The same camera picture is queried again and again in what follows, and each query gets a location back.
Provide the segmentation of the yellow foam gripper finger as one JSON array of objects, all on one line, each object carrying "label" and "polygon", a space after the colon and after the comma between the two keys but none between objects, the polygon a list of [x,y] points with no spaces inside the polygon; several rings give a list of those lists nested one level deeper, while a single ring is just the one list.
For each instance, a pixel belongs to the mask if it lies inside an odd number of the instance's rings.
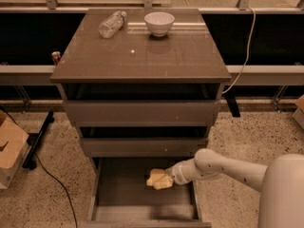
[{"label": "yellow foam gripper finger", "polygon": [[161,179],[166,178],[166,177],[167,177],[167,173],[163,169],[153,168],[150,171],[150,179],[152,181],[158,181],[158,180],[161,180]]},{"label": "yellow foam gripper finger", "polygon": [[167,189],[170,188],[173,185],[174,181],[168,177],[168,176],[164,176],[158,180],[155,180],[153,182],[153,187],[156,190],[162,190],[162,189]]}]

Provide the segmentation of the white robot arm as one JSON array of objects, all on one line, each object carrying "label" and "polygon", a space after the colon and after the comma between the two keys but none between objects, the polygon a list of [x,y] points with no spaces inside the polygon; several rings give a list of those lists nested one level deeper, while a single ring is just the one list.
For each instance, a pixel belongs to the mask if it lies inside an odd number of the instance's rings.
[{"label": "white robot arm", "polygon": [[201,149],[187,161],[154,168],[146,181],[156,190],[223,174],[260,193],[258,228],[304,228],[304,156],[285,154],[263,165]]}]

